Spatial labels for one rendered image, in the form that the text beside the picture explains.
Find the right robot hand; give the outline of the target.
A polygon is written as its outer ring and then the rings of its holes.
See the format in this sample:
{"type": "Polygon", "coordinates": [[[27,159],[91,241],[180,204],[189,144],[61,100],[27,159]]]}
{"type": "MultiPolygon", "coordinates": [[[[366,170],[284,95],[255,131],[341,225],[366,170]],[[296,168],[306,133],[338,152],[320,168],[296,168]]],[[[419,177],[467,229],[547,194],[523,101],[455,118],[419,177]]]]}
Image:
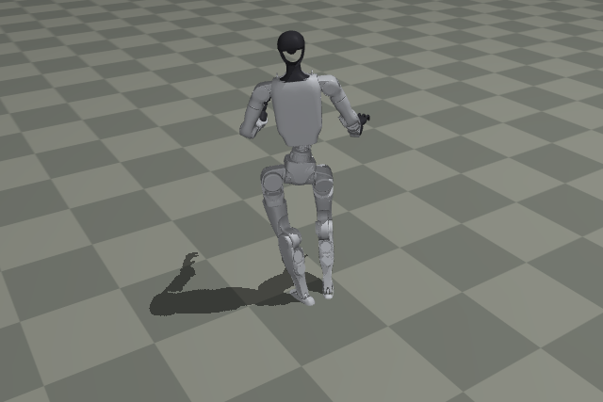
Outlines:
{"type": "Polygon", "coordinates": [[[362,116],[361,116],[361,113],[358,113],[358,115],[357,115],[357,116],[358,116],[358,118],[359,118],[359,120],[360,120],[360,122],[361,122],[361,129],[360,129],[360,135],[361,135],[361,134],[362,134],[362,131],[363,131],[363,125],[364,125],[364,124],[365,124],[367,121],[369,121],[369,120],[370,120],[370,116],[369,116],[369,115],[366,115],[366,114],[362,114],[362,116]]]}

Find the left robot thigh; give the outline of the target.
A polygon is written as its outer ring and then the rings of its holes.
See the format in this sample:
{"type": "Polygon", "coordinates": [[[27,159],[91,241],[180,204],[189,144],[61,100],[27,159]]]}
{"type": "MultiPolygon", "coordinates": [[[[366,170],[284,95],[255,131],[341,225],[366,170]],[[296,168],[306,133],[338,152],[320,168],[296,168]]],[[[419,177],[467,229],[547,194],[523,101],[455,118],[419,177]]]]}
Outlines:
{"type": "Polygon", "coordinates": [[[298,229],[290,227],[288,221],[283,185],[285,180],[285,165],[264,168],[260,179],[264,196],[262,202],[278,240],[279,235],[285,233],[290,237],[293,249],[297,248],[302,241],[302,234],[298,229]]]}

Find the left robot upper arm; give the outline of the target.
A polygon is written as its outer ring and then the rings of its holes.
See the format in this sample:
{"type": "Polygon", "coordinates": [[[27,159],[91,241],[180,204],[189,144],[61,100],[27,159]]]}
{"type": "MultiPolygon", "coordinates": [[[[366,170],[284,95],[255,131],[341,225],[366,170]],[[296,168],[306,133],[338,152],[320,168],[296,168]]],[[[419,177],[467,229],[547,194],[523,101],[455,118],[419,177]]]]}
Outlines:
{"type": "Polygon", "coordinates": [[[268,101],[269,97],[271,98],[271,84],[272,81],[267,81],[261,82],[255,86],[245,112],[244,123],[240,129],[240,134],[242,136],[249,139],[256,136],[259,128],[256,123],[265,106],[263,103],[268,101]]]}

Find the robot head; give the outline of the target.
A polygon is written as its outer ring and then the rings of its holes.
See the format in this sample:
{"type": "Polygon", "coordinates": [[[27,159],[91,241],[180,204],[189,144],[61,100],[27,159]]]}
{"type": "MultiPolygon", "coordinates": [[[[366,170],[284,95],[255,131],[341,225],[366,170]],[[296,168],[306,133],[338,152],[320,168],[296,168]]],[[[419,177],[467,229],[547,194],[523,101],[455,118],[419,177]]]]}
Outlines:
{"type": "Polygon", "coordinates": [[[278,39],[277,48],[286,64],[286,74],[280,78],[280,80],[284,81],[283,83],[305,81],[304,79],[308,78],[309,75],[303,73],[301,69],[301,62],[305,49],[305,42],[302,34],[297,31],[284,32],[278,39]],[[295,62],[288,61],[283,54],[283,52],[288,52],[293,55],[297,50],[301,50],[301,57],[295,62]]]}

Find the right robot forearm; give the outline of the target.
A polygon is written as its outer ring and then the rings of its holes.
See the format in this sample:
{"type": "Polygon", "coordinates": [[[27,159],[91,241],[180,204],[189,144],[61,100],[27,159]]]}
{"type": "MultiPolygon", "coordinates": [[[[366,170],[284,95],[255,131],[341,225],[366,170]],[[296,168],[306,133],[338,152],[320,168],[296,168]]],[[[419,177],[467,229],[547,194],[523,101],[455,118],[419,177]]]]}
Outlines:
{"type": "Polygon", "coordinates": [[[360,136],[360,129],[361,129],[361,122],[356,114],[356,112],[352,109],[352,112],[354,113],[355,117],[357,118],[357,122],[351,126],[351,127],[346,127],[348,129],[348,133],[350,133],[351,137],[359,137],[360,136]]]}

